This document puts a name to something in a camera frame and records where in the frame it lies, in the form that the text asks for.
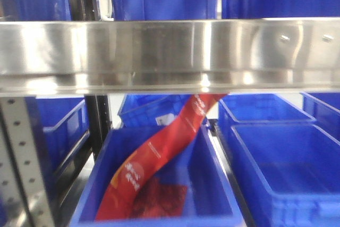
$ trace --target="red plastic bag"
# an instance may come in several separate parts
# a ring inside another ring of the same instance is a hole
[[[187,187],[151,178],[136,196],[130,218],[181,216]]]
[[[192,95],[178,117],[135,150],[116,171],[96,220],[129,218],[143,185],[195,138],[209,109],[225,94]],[[161,214],[154,208],[152,214]]]

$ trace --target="screw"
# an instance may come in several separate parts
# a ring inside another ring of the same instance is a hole
[[[333,41],[334,37],[325,34],[325,35],[322,36],[322,39],[323,39],[323,41],[329,43],[329,42]]]
[[[280,36],[280,41],[283,43],[289,42],[291,39],[285,35]]]

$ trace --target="storage rack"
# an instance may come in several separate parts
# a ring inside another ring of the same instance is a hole
[[[70,3],[77,22],[16,22],[14,0],[0,0],[0,191],[9,226],[59,225],[31,96],[88,95],[91,137],[64,162],[80,162],[76,175],[109,129],[101,95],[340,88],[338,18],[100,22],[96,1]]]

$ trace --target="red snack package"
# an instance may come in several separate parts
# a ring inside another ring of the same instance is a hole
[[[187,187],[151,178],[136,196],[130,218],[181,216]]]
[[[128,218],[139,190],[161,167],[190,144],[206,113],[224,96],[225,94],[192,95],[171,124],[137,148],[111,179],[96,220]]]

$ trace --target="metal shelf rail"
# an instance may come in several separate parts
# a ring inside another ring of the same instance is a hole
[[[338,35],[339,18],[0,22],[0,95],[338,89]]]

